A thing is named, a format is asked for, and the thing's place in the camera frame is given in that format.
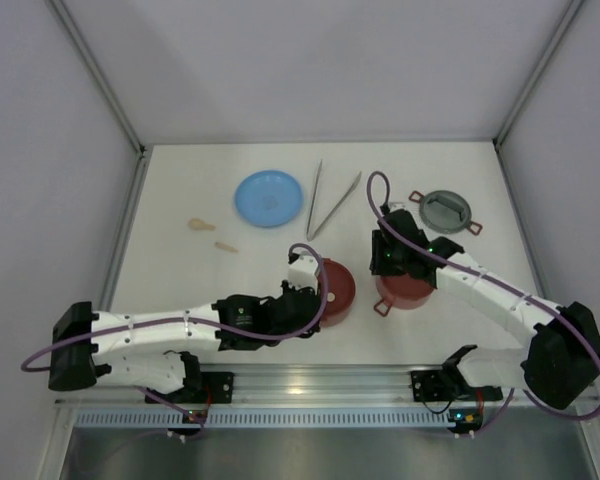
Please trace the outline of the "red lid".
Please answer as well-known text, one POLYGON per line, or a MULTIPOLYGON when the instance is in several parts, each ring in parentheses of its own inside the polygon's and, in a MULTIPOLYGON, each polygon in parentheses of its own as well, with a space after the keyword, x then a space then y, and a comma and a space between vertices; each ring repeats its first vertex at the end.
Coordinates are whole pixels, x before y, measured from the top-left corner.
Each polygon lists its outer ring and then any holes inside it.
POLYGON ((383 298, 416 301, 428 297, 434 290, 424 280, 403 276, 379 276, 376 278, 379 294, 383 298))
POLYGON ((325 316, 336 316, 347 312, 356 296, 356 283, 351 272, 341 263, 324 260, 329 282, 325 316))

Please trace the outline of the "long metal tongs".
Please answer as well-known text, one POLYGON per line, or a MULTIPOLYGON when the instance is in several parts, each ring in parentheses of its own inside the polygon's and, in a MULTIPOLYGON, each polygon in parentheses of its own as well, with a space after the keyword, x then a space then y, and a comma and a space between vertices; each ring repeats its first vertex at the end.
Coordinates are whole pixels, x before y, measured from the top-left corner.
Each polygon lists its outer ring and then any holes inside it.
POLYGON ((305 239, 308 242, 314 241, 326 229, 356 191, 362 179, 361 171, 355 175, 345 174, 344 179, 348 180, 348 183, 344 184, 324 171, 324 161, 320 160, 310 188, 305 225, 305 239))

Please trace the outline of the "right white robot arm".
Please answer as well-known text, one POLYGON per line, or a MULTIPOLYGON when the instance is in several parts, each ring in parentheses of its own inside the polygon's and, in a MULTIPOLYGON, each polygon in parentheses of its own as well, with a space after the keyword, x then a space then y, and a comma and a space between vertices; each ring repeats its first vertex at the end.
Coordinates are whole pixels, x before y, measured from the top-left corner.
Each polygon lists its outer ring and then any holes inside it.
POLYGON ((514 349, 466 345, 443 369, 467 387, 523 389, 563 411, 600 377, 600 334, 593 312, 579 302, 559 305, 528 294, 483 269, 447 237, 429 240, 412 214, 375 208, 370 270, 404 277, 460 299, 518 343, 514 349))

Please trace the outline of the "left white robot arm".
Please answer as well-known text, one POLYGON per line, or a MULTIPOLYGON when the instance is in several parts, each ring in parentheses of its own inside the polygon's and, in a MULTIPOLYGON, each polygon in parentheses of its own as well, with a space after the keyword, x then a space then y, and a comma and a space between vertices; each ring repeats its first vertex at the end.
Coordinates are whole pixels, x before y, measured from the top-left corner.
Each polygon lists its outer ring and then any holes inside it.
POLYGON ((52 331, 48 387, 133 386, 162 395, 202 387, 206 352, 252 352, 320 329, 326 308, 324 263, 292 254, 277 297, 233 294, 180 311, 122 315, 71 305, 52 331))

